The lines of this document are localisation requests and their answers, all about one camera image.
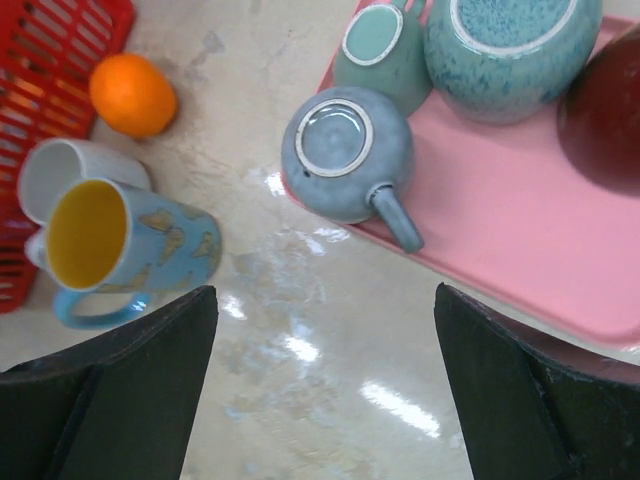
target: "table surface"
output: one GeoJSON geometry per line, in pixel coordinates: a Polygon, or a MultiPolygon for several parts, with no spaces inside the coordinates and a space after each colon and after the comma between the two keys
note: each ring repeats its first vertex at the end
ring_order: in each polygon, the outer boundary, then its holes
{"type": "MultiPolygon", "coordinates": [[[[436,286],[549,330],[305,212],[278,181],[284,127],[317,86],[354,4],[135,3],[128,49],[167,73],[181,114],[144,142],[103,125],[95,138],[143,161],[159,192],[215,215],[225,237],[212,280],[218,334],[183,480],[471,479],[433,322],[436,286]]],[[[604,3],[640,17],[636,0],[604,3]]],[[[40,275],[25,308],[0,319],[0,369],[91,336],[54,319],[54,291],[40,275]]],[[[83,309],[116,301],[96,296],[83,309]]],[[[549,333],[640,365],[640,349],[549,333]]]]}

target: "red basket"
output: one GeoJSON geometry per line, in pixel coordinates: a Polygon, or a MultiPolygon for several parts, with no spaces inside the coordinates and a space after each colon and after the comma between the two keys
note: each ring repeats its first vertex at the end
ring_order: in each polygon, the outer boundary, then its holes
{"type": "Polygon", "coordinates": [[[86,138],[89,76],[124,46],[130,0],[2,0],[0,16],[0,313],[20,306],[36,267],[24,243],[37,229],[16,182],[27,152],[54,136],[86,138]]]}

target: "white ring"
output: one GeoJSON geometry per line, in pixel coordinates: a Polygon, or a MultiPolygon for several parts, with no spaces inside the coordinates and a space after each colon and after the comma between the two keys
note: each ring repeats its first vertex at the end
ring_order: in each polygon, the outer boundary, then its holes
{"type": "Polygon", "coordinates": [[[530,50],[534,50],[539,48],[540,46],[547,43],[553,37],[555,37],[560,31],[565,27],[565,25],[569,22],[573,13],[575,12],[576,6],[578,5],[578,0],[570,0],[569,6],[567,7],[566,12],[562,18],[556,23],[553,28],[551,28],[547,33],[542,35],[541,37],[536,38],[535,40],[525,43],[524,45],[520,45],[517,47],[492,47],[491,45],[487,45],[485,43],[479,42],[475,38],[473,38],[467,29],[462,24],[460,20],[460,12],[458,9],[458,3],[460,0],[451,0],[450,11],[451,15],[451,23],[453,23],[453,28],[456,31],[458,38],[465,43],[467,46],[477,50],[481,53],[488,53],[490,55],[495,55],[497,57],[510,57],[515,55],[521,55],[523,53],[527,53],[530,50]]]}
{"type": "Polygon", "coordinates": [[[360,10],[358,14],[355,17],[353,17],[353,19],[351,20],[351,23],[349,23],[349,26],[347,27],[347,31],[344,34],[344,37],[342,37],[342,51],[347,56],[347,58],[351,60],[353,63],[355,63],[356,65],[360,65],[361,67],[369,67],[371,65],[375,65],[376,63],[384,60],[389,55],[389,53],[391,53],[391,50],[393,50],[395,46],[398,44],[398,40],[400,40],[400,34],[402,34],[403,26],[404,26],[404,17],[402,16],[402,12],[400,11],[400,9],[395,5],[389,5],[386,3],[383,3],[383,4],[375,3],[373,5],[370,5],[367,8],[363,8],[362,10],[360,10]],[[381,9],[390,10],[396,16],[396,31],[393,34],[393,38],[391,39],[391,42],[389,42],[389,45],[387,46],[387,48],[385,48],[380,55],[378,55],[372,60],[362,60],[356,57],[353,53],[351,53],[351,51],[349,50],[349,47],[347,47],[347,39],[349,38],[351,29],[353,28],[353,26],[356,24],[356,22],[360,19],[362,15],[364,15],[365,13],[369,13],[373,10],[381,10],[381,9]]]}
{"type": "Polygon", "coordinates": [[[318,175],[319,177],[328,177],[328,178],[342,177],[347,173],[353,172],[356,168],[362,165],[362,162],[366,160],[367,156],[369,155],[369,151],[371,151],[372,144],[373,144],[373,124],[371,123],[371,119],[369,118],[369,115],[367,115],[367,112],[365,112],[364,109],[357,103],[351,102],[349,100],[345,100],[343,98],[333,98],[331,100],[327,100],[313,107],[311,110],[307,112],[304,118],[300,121],[300,124],[298,125],[298,130],[296,131],[296,153],[298,154],[300,163],[302,163],[305,169],[307,169],[308,171],[310,171],[315,175],[318,175]],[[309,120],[311,120],[311,117],[313,115],[315,115],[317,112],[319,112],[323,108],[328,107],[329,105],[343,105],[345,107],[349,107],[353,109],[360,116],[360,118],[362,119],[362,122],[364,123],[365,137],[364,137],[364,145],[362,146],[362,150],[360,150],[360,153],[358,154],[358,156],[349,165],[346,165],[342,168],[330,169],[330,168],[318,167],[315,163],[309,160],[309,158],[307,158],[307,155],[304,153],[304,148],[302,147],[302,135],[304,134],[304,130],[307,128],[307,125],[309,124],[309,120]]]}

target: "brown bowl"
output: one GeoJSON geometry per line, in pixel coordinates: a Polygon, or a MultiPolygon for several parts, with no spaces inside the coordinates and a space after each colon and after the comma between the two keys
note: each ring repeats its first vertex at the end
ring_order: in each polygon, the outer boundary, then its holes
{"type": "Polygon", "coordinates": [[[558,135],[591,181],[640,195],[640,24],[606,45],[572,83],[558,135]]]}

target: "green cup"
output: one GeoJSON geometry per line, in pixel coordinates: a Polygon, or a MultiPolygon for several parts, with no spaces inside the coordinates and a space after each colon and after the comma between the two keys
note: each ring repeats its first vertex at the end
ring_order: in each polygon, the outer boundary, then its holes
{"type": "Polygon", "coordinates": [[[374,3],[360,10],[342,39],[333,62],[339,86],[367,87],[389,96],[409,116],[433,89],[424,60],[419,17],[426,0],[374,3]]]}

